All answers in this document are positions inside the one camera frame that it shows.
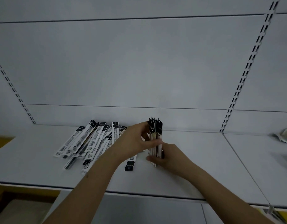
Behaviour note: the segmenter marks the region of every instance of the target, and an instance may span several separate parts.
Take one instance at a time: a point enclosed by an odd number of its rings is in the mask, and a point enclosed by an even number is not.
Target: white metal shelving unit
[[[71,126],[150,116],[242,199],[287,207],[268,137],[287,127],[287,0],[0,0],[0,184],[71,190],[78,165],[52,157]],[[144,154],[135,169],[108,191],[202,199]]]

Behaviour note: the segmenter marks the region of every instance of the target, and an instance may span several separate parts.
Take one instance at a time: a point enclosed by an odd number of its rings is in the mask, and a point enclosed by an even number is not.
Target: stack of pen refills
[[[125,130],[126,127],[120,126],[119,122],[109,125],[106,122],[96,123],[91,120],[86,127],[79,127],[54,156],[68,159],[65,170],[81,159],[81,173],[85,174]]]
[[[149,118],[147,122],[149,124],[150,140],[162,139],[162,122],[159,119],[156,120],[153,117],[151,119]],[[149,155],[163,159],[164,152],[162,150],[162,145],[157,145],[154,148],[150,148]]]

